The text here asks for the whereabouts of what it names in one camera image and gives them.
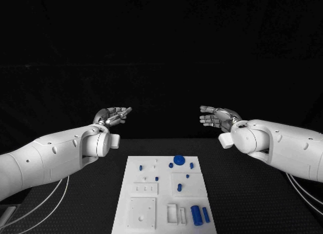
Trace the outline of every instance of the blue object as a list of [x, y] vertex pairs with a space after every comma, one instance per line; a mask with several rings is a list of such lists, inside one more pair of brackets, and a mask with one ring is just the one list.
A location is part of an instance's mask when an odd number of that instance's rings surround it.
[[203, 210], [203, 215], [204, 215], [206, 223], [209, 223], [210, 220], [209, 220], [209, 216], [207, 216], [207, 212], [206, 212], [206, 207], [203, 207], [201, 210]]
[[178, 165], [178, 166], [183, 165], [184, 161], [186, 161], [186, 159], [184, 159], [184, 157], [181, 155], [174, 156], [174, 164], [175, 165]]
[[201, 226], [203, 221], [201, 221], [201, 213], [200, 213], [200, 208], [199, 206], [191, 206], [191, 215], [193, 215], [193, 220], [194, 220], [194, 226]]

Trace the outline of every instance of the white cable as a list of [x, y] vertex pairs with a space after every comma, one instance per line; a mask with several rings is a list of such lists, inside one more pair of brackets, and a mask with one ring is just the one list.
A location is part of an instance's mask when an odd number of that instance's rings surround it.
[[291, 179], [289, 179], [289, 183], [292, 184], [292, 187], [294, 187], [295, 191], [298, 192], [301, 198], [302, 198], [304, 201], [307, 202], [307, 204], [308, 204], [308, 205], [314, 208], [314, 210], [323, 215], [323, 212], [311, 205], [311, 203], [308, 202], [308, 200], [305, 199], [305, 197], [304, 197], [302, 194], [299, 193], [299, 191], [298, 191], [298, 189], [297, 189], [297, 187], [295, 187], [295, 185], [294, 185]]
[[[63, 199], [63, 197], [64, 197], [66, 190], [67, 190], [67, 182], [66, 182], [64, 192], [63, 192], [63, 195], [62, 195], [62, 197], [60, 197], [60, 201], [62, 201], [62, 199]], [[57, 208], [57, 206], [59, 206], [59, 204], [60, 204], [60, 201], [59, 201], [56, 207], [53, 208], [52, 212], [50, 212], [49, 215], [46, 216], [46, 218], [47, 218], [47, 217], [52, 215], [52, 213], [54, 212], [54, 210], [56, 210], [56, 208]], [[28, 228], [27, 230], [24, 230], [24, 231], [20, 232], [18, 234], [26, 233], [30, 229], [33, 229], [33, 228], [46, 220], [46, 218], [44, 218], [31, 228]]]
[[50, 198], [52, 194], [54, 193], [59, 185], [60, 185], [62, 179], [59, 181], [59, 184], [56, 185], [56, 188], [53, 189], [52, 193], [49, 194], [49, 196], [46, 197], [46, 199], [43, 200], [43, 202], [36, 206], [36, 208], [24, 215], [21, 216], [18, 219], [15, 219], [14, 221], [11, 221], [10, 223], [7, 223], [5, 225], [0, 226], [0, 229], [10, 226], [11, 224], [14, 224], [18, 220], [21, 220], [41, 205], [43, 203], [47, 201], [47, 199]]
[[320, 200], [317, 200], [317, 198], [304, 190], [304, 188], [301, 187], [301, 185], [299, 185], [298, 182], [295, 181], [294, 176], [292, 176], [292, 175], [289, 175], [289, 176], [291, 176], [291, 178], [292, 178], [292, 180], [294, 180], [297, 186], [299, 187], [299, 189], [305, 192], [305, 194], [307, 194], [318, 203], [323, 204], [323, 202], [321, 202]]

